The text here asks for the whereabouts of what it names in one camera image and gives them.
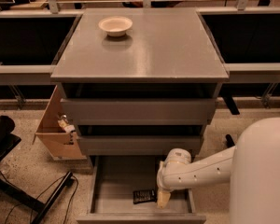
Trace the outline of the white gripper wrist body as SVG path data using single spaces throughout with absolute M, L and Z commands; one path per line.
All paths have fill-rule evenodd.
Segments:
M 159 191 L 172 192 L 177 189 L 185 189 L 182 182 L 181 171 L 191 164 L 191 155 L 181 148 L 172 149 L 165 161 L 160 162 L 157 172 L 157 186 Z

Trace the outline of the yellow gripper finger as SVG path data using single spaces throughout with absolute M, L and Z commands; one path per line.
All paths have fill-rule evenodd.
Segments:
M 165 208 L 170 201 L 171 193 L 166 190 L 158 189 L 157 192 L 157 206 L 159 208 Z

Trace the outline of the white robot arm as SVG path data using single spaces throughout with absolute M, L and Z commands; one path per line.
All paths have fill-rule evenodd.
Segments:
M 251 124 L 235 146 L 199 161 L 172 149 L 157 172 L 157 206 L 175 190 L 223 182 L 230 184 L 230 224 L 280 224 L 280 118 Z

